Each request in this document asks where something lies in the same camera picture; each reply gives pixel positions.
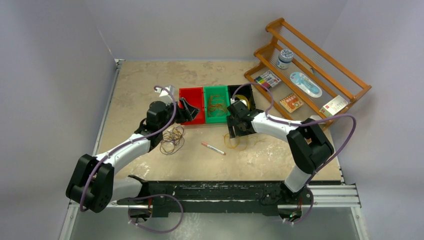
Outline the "red plastic bin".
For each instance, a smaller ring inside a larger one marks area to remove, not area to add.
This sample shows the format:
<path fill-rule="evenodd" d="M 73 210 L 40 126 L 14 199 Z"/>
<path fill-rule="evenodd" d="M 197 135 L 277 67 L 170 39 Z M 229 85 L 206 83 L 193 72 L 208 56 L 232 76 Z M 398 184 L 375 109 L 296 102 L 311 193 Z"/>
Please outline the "red plastic bin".
<path fill-rule="evenodd" d="M 206 117 L 203 87 L 180 88 L 178 93 L 180 98 L 185 98 L 191 106 L 199 109 L 199 113 L 194 118 L 194 120 L 183 123 L 183 125 L 205 124 Z"/>

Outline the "green plastic bin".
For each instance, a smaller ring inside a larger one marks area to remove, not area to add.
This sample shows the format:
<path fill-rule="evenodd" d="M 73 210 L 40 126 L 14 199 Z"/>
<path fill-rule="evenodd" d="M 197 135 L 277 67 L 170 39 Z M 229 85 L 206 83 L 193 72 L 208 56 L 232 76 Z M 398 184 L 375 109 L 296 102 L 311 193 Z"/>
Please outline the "green plastic bin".
<path fill-rule="evenodd" d="M 203 87 L 205 122 L 207 124 L 226 123 L 229 112 L 227 107 L 230 105 L 228 87 L 205 86 Z"/>

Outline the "black plastic bin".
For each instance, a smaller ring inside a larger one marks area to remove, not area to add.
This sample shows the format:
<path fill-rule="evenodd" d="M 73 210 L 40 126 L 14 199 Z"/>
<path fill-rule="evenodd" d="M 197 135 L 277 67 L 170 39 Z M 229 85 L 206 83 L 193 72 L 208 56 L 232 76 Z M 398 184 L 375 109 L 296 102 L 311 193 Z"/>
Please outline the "black plastic bin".
<path fill-rule="evenodd" d="M 245 85 L 238 90 L 239 87 L 240 85 L 227 86 L 229 100 L 231 97 L 233 97 L 235 92 L 234 96 L 239 98 L 239 101 L 245 103 L 249 110 L 254 110 L 256 108 L 256 103 L 254 100 L 252 87 L 250 85 Z"/>

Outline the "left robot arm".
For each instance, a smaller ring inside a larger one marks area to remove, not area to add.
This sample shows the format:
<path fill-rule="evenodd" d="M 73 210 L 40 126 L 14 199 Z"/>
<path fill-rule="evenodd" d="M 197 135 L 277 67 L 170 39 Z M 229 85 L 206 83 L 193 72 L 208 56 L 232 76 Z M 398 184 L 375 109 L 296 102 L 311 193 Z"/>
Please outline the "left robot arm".
<path fill-rule="evenodd" d="M 116 173 L 156 148 L 170 125 L 191 122 L 199 112 L 199 108 L 183 97 L 178 102 L 152 102 L 146 117 L 126 141 L 104 153 L 84 154 L 78 159 L 65 191 L 66 197 L 79 203 L 82 212 L 91 210 L 94 213 L 121 199 L 130 198 L 138 205 L 146 203 L 149 191 L 143 187 L 145 181 L 136 176 L 115 180 Z"/>

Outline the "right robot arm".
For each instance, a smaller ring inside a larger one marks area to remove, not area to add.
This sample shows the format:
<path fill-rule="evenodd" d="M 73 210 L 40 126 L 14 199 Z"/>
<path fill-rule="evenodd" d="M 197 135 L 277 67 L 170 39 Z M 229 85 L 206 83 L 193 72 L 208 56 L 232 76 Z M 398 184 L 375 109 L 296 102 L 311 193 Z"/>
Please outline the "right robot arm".
<path fill-rule="evenodd" d="M 271 119 L 263 110 L 248 109 L 241 100 L 235 100 L 227 107 L 227 126 L 231 138 L 252 134 L 265 134 L 282 140 L 289 145 L 294 167 L 283 181 L 280 196 L 288 204 L 300 198 L 304 186 L 313 173 L 334 153 L 334 147 L 323 130 L 314 120 L 292 121 L 276 117 Z"/>

